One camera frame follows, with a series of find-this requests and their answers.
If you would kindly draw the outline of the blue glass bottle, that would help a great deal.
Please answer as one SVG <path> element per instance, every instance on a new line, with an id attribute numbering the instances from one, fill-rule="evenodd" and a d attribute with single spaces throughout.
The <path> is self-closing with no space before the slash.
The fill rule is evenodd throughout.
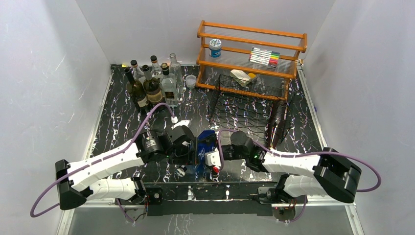
<path id="1" fill-rule="evenodd" d="M 205 130 L 197 137 L 196 152 L 190 155 L 190 163 L 177 167 L 175 174 L 179 177 L 185 175 L 202 175 L 205 171 L 205 154 L 216 148 L 217 135 L 214 130 Z"/>

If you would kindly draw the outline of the green wine bottle silver capsule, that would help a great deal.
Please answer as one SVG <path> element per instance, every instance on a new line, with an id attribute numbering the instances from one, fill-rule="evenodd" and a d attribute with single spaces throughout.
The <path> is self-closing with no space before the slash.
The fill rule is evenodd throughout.
<path id="1" fill-rule="evenodd" d="M 142 71 L 145 76 L 143 87 L 146 92 L 148 101 L 153 106 L 156 106 L 157 104 L 164 102 L 161 85 L 157 78 L 152 76 L 149 66 L 143 65 Z"/>

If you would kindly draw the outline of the square clear whisky bottle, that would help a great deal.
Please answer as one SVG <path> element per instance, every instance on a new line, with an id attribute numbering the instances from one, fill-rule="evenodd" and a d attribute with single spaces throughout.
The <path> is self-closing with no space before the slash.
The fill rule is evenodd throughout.
<path id="1" fill-rule="evenodd" d="M 169 72 L 167 63 L 161 64 L 163 77 L 161 78 L 161 86 L 166 103 L 171 107 L 179 106 L 178 91 L 175 79 Z"/>

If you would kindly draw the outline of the dark green wine bottle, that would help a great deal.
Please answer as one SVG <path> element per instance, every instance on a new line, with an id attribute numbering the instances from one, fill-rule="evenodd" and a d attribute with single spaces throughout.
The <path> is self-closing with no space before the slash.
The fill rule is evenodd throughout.
<path id="1" fill-rule="evenodd" d="M 127 86 L 127 91 L 132 96 L 132 99 L 136 104 L 138 110 L 143 114 L 148 113 L 150 106 L 142 83 L 134 79 L 134 76 L 130 68 L 125 68 L 124 73 L 129 82 Z"/>

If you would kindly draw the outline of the tall clear glass bottle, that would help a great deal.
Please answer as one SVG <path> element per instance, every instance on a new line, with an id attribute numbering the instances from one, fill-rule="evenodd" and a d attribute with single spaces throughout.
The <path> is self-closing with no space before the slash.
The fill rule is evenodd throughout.
<path id="1" fill-rule="evenodd" d="M 176 80 L 178 99 L 181 100 L 182 95 L 183 95 L 183 89 L 184 89 L 181 64 L 177 61 L 175 53 L 171 53 L 169 55 L 169 58 L 170 58 L 170 73 Z"/>

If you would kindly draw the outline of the round clear liquor bottle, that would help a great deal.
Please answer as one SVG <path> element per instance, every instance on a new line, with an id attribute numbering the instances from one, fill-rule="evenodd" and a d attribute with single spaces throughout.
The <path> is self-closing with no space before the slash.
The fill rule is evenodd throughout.
<path id="1" fill-rule="evenodd" d="M 152 63 L 152 76 L 156 78 L 158 81 L 162 78 L 162 69 L 158 63 L 158 59 L 155 55 L 152 55 L 150 57 L 151 63 Z"/>

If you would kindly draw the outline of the small clear bottle dark cap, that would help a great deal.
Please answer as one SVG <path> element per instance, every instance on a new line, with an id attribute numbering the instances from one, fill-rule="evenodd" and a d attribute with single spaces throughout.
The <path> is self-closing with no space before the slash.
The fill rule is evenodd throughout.
<path id="1" fill-rule="evenodd" d="M 136 60 L 130 61 L 131 68 L 133 70 L 133 77 L 136 81 L 140 81 L 141 83 L 145 80 L 145 75 L 141 68 L 138 66 L 138 63 Z"/>

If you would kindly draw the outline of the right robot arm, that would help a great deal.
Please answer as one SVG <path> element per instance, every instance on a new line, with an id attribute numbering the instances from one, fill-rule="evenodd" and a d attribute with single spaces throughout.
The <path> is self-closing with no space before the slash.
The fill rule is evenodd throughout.
<path id="1" fill-rule="evenodd" d="M 232 160 L 244 160 L 255 172 L 282 174 L 275 188 L 261 189 L 253 197 L 264 204 L 290 203 L 307 195 L 328 195 L 340 202 L 352 203 L 361 176 L 356 164 L 330 148 L 301 157 L 272 151 L 255 143 L 242 131 L 231 134 L 229 145 L 218 144 L 205 153 L 205 164 L 215 173 L 225 161 Z"/>

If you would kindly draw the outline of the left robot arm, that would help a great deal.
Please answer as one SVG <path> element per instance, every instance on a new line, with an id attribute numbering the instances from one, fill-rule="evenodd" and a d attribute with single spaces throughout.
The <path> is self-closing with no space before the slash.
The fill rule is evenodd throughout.
<path id="1" fill-rule="evenodd" d="M 135 204 L 146 198 L 146 190 L 138 177 L 108 179 L 108 176 L 135 166 L 143 166 L 163 159 L 180 158 L 192 152 L 195 137 L 189 120 L 179 121 L 164 132 L 142 132 L 135 140 L 104 152 L 96 157 L 70 163 L 55 163 L 59 207 L 75 209 L 87 201 L 117 198 Z"/>

